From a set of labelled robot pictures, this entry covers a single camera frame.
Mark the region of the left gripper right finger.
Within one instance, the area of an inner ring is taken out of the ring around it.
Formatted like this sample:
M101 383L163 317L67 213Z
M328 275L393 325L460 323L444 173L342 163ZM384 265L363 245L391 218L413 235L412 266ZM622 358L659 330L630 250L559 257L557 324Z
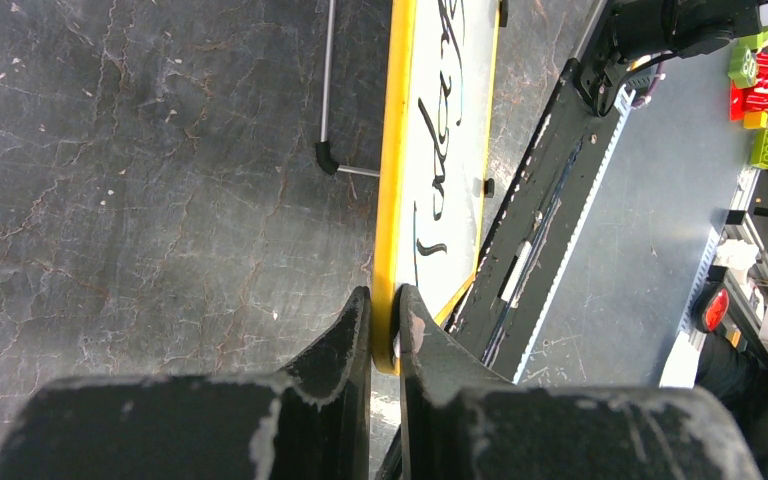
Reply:
M397 293L406 479L757 479L736 423L701 389L521 388Z

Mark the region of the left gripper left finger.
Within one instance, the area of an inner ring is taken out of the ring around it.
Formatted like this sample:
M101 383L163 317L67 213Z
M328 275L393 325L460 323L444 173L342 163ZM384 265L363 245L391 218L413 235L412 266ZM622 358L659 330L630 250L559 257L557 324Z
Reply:
M272 372L52 381L0 447L0 479L364 479L369 290Z

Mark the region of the yellow framed whiteboard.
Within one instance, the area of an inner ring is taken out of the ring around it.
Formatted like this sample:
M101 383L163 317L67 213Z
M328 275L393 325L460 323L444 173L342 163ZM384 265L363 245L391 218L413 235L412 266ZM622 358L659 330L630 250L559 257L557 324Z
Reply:
M371 356L400 371L398 290L415 286L443 323L474 282L482 251L498 39L504 1L395 1L371 274Z

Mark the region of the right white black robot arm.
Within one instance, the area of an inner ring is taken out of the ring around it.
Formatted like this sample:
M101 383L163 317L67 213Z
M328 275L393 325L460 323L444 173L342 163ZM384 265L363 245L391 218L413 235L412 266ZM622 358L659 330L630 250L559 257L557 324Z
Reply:
M596 117L638 71L710 54L761 31L763 1L609 1L578 57L576 87Z

